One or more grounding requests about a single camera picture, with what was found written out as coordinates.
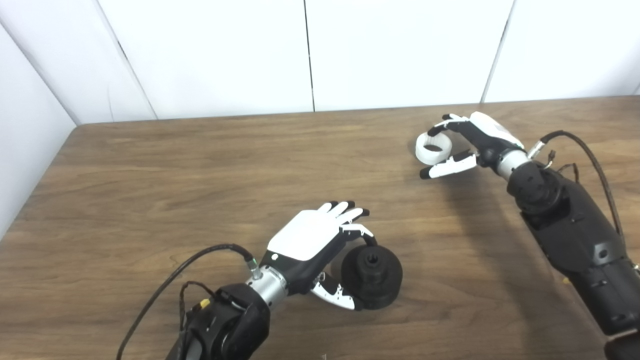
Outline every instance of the white ring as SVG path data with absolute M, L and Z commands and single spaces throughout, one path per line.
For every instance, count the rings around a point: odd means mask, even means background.
M 425 145 L 434 145 L 441 148 L 441 151 L 431 151 L 424 148 Z M 451 139 L 443 133 L 437 134 L 434 137 L 423 133 L 418 136 L 415 141 L 415 157 L 425 165 L 436 165 L 437 163 L 446 160 L 451 153 Z

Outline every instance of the black cable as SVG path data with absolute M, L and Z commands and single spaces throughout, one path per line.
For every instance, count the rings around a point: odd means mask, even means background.
M 142 307 L 142 310 L 140 311 L 140 314 L 138 314 L 138 317 L 135 319 L 135 321 L 133 321 L 133 324 L 131 324 L 131 327 L 129 328 L 129 331 L 127 331 L 127 334 L 125 335 L 124 339 L 122 340 L 122 343 L 120 344 L 120 348 L 118 348 L 118 354 L 116 355 L 116 360 L 121 360 L 122 359 L 122 353 L 124 352 L 124 348 L 127 346 L 127 343 L 129 342 L 129 339 L 131 339 L 131 336 L 133 336 L 133 333 L 136 331 L 136 328 L 138 328 L 138 325 L 142 321 L 142 318 L 145 316 L 145 314 L 147 313 L 149 308 L 151 308 L 151 305 L 153 305 L 153 303 L 156 301 L 158 296 L 160 296 L 160 294 L 164 291 L 164 289 L 166 289 L 166 287 L 169 286 L 169 284 L 171 284 L 171 282 L 176 277 L 178 277 L 178 275 L 180 275 L 180 273 L 185 268 L 187 268 L 187 266 L 191 265 L 198 258 L 200 258 L 203 255 L 206 255 L 206 254 L 208 254 L 210 252 L 214 252 L 214 251 L 218 251 L 218 250 L 231 250 L 231 251 L 237 252 L 238 254 L 242 255 L 246 262 L 253 261 L 253 255 L 251 255 L 251 253 L 248 250 L 246 250 L 244 247 L 242 247 L 240 245 L 236 245 L 236 244 L 214 245 L 212 247 L 207 247 L 206 249 L 200 250 L 196 254 L 192 255 L 189 259 L 187 259 L 180 266 L 178 266 L 178 268 L 176 268 L 171 273 L 171 275 L 169 275 L 169 277 L 166 278 L 166 280 L 162 283 L 162 285 L 160 285 L 160 287 L 158 287 L 156 292 L 153 295 L 151 295 L 151 298 Z
M 213 293 L 213 291 L 211 291 L 211 289 L 209 289 L 205 284 L 199 282 L 199 281 L 187 281 L 184 284 L 182 284 L 182 287 L 180 287 L 180 297 L 179 297 L 179 301 L 178 301 L 178 309 L 179 309 L 179 313 L 180 313 L 180 328 L 178 331 L 178 349 L 176 351 L 176 359 L 180 360 L 182 359 L 182 349 L 184 349 L 185 347 L 185 341 L 186 341 L 186 335 L 184 334 L 184 326 L 185 326 L 185 318 L 184 318 L 184 290 L 187 290 L 187 288 L 189 287 L 189 285 L 197 285 L 199 287 L 201 287 L 204 291 L 206 291 L 210 297 L 215 297 L 216 295 Z
M 573 181 L 576 184 L 579 184 L 580 183 L 580 172 L 578 171 L 578 164 L 576 164 L 576 163 L 564 164 L 563 166 L 561 166 L 556 171 L 558 171 L 560 174 L 562 174 L 562 171 L 564 171 L 568 167 L 573 167 L 573 176 L 574 176 Z
M 616 208 L 616 203 L 613 199 L 613 194 L 611 193 L 611 187 L 609 187 L 609 182 L 607 181 L 607 177 L 604 175 L 604 171 L 602 170 L 602 167 L 600 166 L 598 159 L 596 159 L 596 156 L 593 154 L 591 149 L 589 149 L 587 144 L 584 141 L 582 141 L 582 139 L 580 139 L 578 136 L 575 136 L 574 134 L 569 133 L 568 131 L 564 131 L 564 130 L 554 131 L 545 136 L 542 136 L 540 138 L 540 141 L 546 144 L 549 142 L 549 140 L 556 138 L 558 136 L 566 136 L 571 140 L 577 142 L 578 145 L 582 147 L 582 150 L 584 150 L 587 156 L 589 156 L 589 160 L 591 160 L 593 167 L 596 169 L 596 172 L 598 173 L 598 177 L 600 177 L 602 188 L 604 189 L 604 193 L 607 197 L 607 202 L 609 203 L 609 208 L 611 209 L 611 216 L 613 217 L 613 223 L 616 226 L 616 231 L 620 235 L 620 239 L 622 240 L 622 244 L 624 245 L 625 235 L 623 234 L 623 231 L 622 231 L 622 223 L 620 222 L 618 209 Z
M 184 290 L 187 290 L 187 288 L 189 287 L 189 285 L 197 285 L 199 287 L 201 287 L 204 291 L 206 291 L 210 297 L 215 297 L 216 295 L 213 293 L 213 291 L 211 291 L 211 289 L 209 289 L 205 284 L 201 283 L 200 281 L 187 281 L 184 284 L 182 284 L 182 287 L 180 288 L 180 299 L 178 301 L 178 309 L 179 309 L 179 313 L 180 313 L 180 329 L 179 331 L 182 332 L 184 330 Z

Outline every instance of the tabletop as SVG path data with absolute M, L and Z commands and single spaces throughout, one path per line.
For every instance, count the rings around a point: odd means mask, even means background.
M 640 259 L 638 96 L 83 125 L 0 241 L 0 359 L 113 359 L 142 305 L 190 255 L 234 242 L 261 257 L 297 212 L 328 200 L 371 210 L 358 222 L 401 260 L 399 297 L 361 312 L 289 297 L 252 359 L 603 359 L 605 336 L 547 263 L 502 178 L 485 168 L 418 177 L 417 135 L 443 113 L 476 110 L 527 147 L 557 129 L 582 137 Z M 558 138 L 551 149 L 556 164 L 577 162 L 609 216 L 580 147 Z M 198 260 L 160 296 L 124 358 L 164 359 L 182 282 L 216 289 L 248 276 L 232 252 Z M 203 297 L 188 290 L 190 302 Z

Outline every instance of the white wall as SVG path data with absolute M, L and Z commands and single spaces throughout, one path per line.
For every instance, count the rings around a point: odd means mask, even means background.
M 490 102 L 633 94 L 640 1 L 516 0 Z
M 0 26 L 0 238 L 75 127 Z
M 478 102 L 512 0 L 307 0 L 316 110 Z
M 79 124 L 156 118 L 97 0 L 0 0 L 0 22 Z
M 100 0 L 160 119 L 312 111 L 302 0 Z

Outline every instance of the white robotic hand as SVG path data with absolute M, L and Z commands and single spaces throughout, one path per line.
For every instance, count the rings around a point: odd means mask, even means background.
M 344 248 L 347 241 L 376 239 L 364 225 L 354 224 L 369 210 L 356 208 L 353 201 L 327 202 L 317 210 L 300 211 L 269 241 L 262 263 L 284 278 L 287 294 L 312 291 L 321 299 L 348 309 L 358 309 L 357 300 L 323 272 L 323 268 Z
M 484 113 L 476 111 L 469 118 L 446 114 L 442 118 L 444 121 L 436 124 L 427 133 L 421 134 L 416 141 L 416 157 L 425 165 L 431 165 L 420 171 L 420 177 L 423 179 L 462 172 L 476 165 L 491 167 L 498 172 L 500 154 L 513 150 L 522 150 L 524 153 L 524 146 L 520 140 Z M 451 141 L 441 133 L 443 130 L 460 133 L 476 150 L 468 149 L 450 156 Z M 443 151 L 424 148 L 425 145 L 431 144 L 439 146 Z

